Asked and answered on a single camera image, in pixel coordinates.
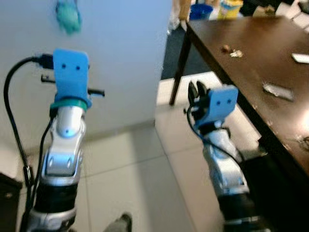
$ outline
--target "yellow container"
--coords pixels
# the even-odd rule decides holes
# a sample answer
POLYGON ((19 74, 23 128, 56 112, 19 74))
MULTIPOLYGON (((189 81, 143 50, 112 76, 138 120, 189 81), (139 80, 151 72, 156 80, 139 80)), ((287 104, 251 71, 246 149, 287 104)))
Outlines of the yellow container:
POLYGON ((220 3, 218 19, 236 18, 242 5, 241 0, 223 0, 220 3))

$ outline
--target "black cabinet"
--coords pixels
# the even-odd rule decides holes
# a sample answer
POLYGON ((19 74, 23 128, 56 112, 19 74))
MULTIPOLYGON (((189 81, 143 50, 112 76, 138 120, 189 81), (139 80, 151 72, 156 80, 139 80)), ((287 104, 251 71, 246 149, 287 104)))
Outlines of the black cabinet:
POLYGON ((0 173, 0 231, 15 232, 22 184, 0 173))
POLYGON ((258 6, 267 7, 271 5, 276 11, 281 2, 292 5, 293 1, 294 0, 244 0, 240 12, 243 16, 252 16, 258 6))

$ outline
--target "table leg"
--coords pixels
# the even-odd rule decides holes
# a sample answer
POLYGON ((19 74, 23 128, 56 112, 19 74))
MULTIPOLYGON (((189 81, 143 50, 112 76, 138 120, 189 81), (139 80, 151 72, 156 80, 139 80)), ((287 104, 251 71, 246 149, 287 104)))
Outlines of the table leg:
POLYGON ((178 68, 174 76, 174 86, 172 90, 172 95, 169 100, 170 105, 174 105, 175 103, 179 83, 183 75, 185 63, 187 62, 187 59, 188 59, 190 47, 191 47, 191 41, 189 39, 188 34, 186 33, 183 39, 183 46, 182 46, 182 50, 180 52, 180 56, 178 60, 178 68))

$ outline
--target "blue plastic part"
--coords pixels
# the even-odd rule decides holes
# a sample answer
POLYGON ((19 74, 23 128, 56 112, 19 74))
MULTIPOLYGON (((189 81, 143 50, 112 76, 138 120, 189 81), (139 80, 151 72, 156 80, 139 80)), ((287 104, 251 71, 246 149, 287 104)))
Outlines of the blue plastic part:
POLYGON ((209 19, 213 7, 206 4, 194 4, 191 6, 190 20, 209 19))
POLYGON ((206 114, 195 123, 195 127, 215 121, 224 122, 225 118, 235 109, 238 89, 233 86, 215 88, 208 93, 210 104, 206 114))
POLYGON ((57 87, 55 102, 61 99, 81 99, 89 109, 92 105, 87 93, 88 56, 84 52, 56 49, 53 54, 57 87))
POLYGON ((68 35, 80 32, 82 18, 74 1, 58 1, 56 15, 60 28, 64 29, 68 35))

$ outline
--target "white wall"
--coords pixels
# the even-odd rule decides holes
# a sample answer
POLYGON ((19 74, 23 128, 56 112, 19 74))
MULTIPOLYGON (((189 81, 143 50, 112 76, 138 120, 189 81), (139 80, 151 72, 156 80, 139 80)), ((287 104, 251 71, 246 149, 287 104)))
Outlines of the white wall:
MULTIPOLYGON (((87 134, 154 119, 157 86, 164 58, 169 0, 79 0, 79 34, 61 32, 55 0, 0 3, 0 141, 16 149, 4 110, 3 85, 9 69, 35 53, 57 47, 85 51, 89 86, 104 89, 86 115, 87 134)), ((43 71, 28 65, 10 86, 13 113, 25 148, 39 145, 48 122, 55 87, 40 83, 43 71)), ((0 162, 3 160, 0 150, 0 162)))

